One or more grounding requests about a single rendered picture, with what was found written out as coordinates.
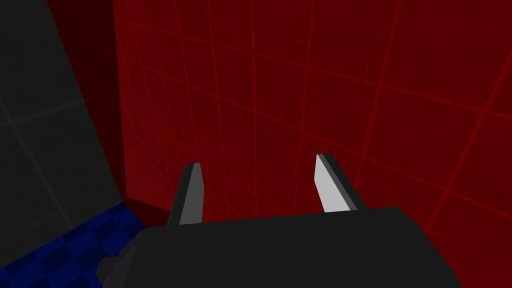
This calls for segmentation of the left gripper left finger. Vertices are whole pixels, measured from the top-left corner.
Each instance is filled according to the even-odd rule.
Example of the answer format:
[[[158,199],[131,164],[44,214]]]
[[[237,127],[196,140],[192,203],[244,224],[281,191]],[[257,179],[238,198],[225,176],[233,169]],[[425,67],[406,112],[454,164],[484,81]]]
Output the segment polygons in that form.
[[[204,181],[201,164],[188,163],[181,173],[167,226],[203,222]]]

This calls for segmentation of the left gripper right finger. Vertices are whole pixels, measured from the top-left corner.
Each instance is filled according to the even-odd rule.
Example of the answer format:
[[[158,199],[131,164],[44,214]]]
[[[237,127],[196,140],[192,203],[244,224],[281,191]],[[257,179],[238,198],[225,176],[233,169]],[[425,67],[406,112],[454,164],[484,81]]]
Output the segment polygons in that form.
[[[325,213],[368,208],[332,154],[317,154],[314,184]]]

